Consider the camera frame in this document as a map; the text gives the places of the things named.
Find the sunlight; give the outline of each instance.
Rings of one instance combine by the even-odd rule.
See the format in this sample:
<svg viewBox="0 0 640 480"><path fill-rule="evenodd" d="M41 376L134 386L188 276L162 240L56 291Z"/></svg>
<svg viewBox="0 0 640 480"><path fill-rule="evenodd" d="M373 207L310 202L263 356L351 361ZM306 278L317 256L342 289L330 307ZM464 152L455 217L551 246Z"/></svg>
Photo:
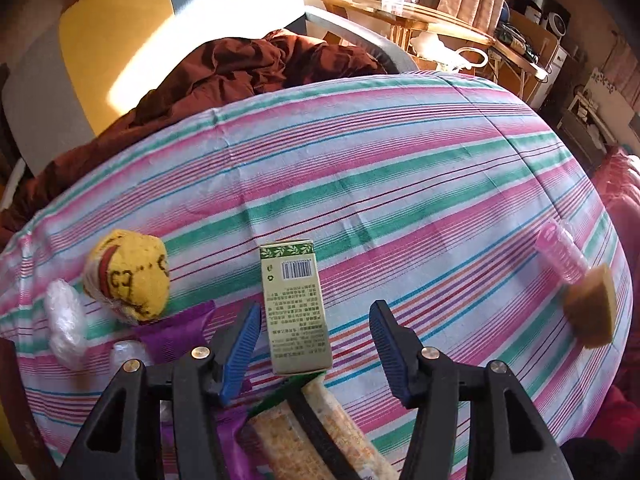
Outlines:
<svg viewBox="0 0 640 480"><path fill-rule="evenodd" d="M227 36L261 38L302 13L303 0L192 0L132 56L111 86L108 101L124 114L206 41Z"/></svg>

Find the sponge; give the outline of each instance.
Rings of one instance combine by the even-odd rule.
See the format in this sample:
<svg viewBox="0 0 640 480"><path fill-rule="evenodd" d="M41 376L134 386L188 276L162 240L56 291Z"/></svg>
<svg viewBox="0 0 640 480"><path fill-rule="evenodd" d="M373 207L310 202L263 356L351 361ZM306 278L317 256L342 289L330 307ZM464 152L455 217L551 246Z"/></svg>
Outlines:
<svg viewBox="0 0 640 480"><path fill-rule="evenodd" d="M588 270L583 279L569 285L562 304L578 342L585 348L597 348L613 341L616 288L607 264Z"/></svg>

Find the blue gripper pad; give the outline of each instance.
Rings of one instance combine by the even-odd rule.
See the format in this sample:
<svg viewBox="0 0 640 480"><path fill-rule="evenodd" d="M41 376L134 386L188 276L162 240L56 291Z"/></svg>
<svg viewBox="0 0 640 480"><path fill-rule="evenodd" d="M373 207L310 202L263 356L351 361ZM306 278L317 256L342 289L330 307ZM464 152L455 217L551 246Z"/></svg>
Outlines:
<svg viewBox="0 0 640 480"><path fill-rule="evenodd" d="M222 389L220 390L220 403L226 406L240 392L242 379L249 365L251 355L254 353L255 342L260 335L262 314L260 305L252 305L248 311L241 312L232 327L232 333L228 336L235 337L228 357L222 369Z"/></svg>
<svg viewBox="0 0 640 480"><path fill-rule="evenodd" d="M398 325L383 300L369 309L369 330L391 393L407 407L412 398L410 381L418 372L417 354L422 343L413 330Z"/></svg>

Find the wooden table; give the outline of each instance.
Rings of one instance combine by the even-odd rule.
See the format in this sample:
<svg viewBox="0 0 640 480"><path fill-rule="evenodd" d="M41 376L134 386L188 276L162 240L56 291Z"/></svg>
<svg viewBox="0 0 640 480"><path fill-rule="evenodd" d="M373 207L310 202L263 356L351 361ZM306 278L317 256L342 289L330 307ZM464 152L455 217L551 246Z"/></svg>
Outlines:
<svg viewBox="0 0 640 480"><path fill-rule="evenodd" d="M450 38L491 46L495 40L449 14L417 4L383 5L381 0L322 0L326 10L347 18L347 9L391 25L389 39L407 50L413 30L426 30Z"/></svg>
<svg viewBox="0 0 640 480"><path fill-rule="evenodd" d="M506 64L520 81L518 97L523 99L524 86L529 77L544 81L546 71L524 59L520 54L500 43L492 36L472 27L449 14L417 4L388 5L381 0L322 0L326 10L347 18L347 10L352 10L372 18L377 18L391 25L389 39L402 49L409 49L409 40L414 30L434 32L440 36L458 38L488 47L494 54L491 69L494 81L497 82L497 71Z"/></svg>
<svg viewBox="0 0 640 480"><path fill-rule="evenodd" d="M489 50L488 65L494 73L494 82L496 84L498 83L498 72L500 72L500 67L502 65L506 65L520 80L520 89L517 95L522 100L524 100L524 86L526 85L529 77L533 76L540 82L544 82L548 77L548 73L544 68L527 61L516 51L510 49L500 41L495 41Z"/></svg>

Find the box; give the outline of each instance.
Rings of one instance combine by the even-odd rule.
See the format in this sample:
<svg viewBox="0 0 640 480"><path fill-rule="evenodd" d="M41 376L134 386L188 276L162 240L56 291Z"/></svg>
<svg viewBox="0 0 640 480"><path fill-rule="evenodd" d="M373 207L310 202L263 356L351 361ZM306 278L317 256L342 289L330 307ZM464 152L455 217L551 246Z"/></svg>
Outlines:
<svg viewBox="0 0 640 480"><path fill-rule="evenodd" d="M264 309L275 375L328 370L333 361L311 240L260 247Z"/></svg>

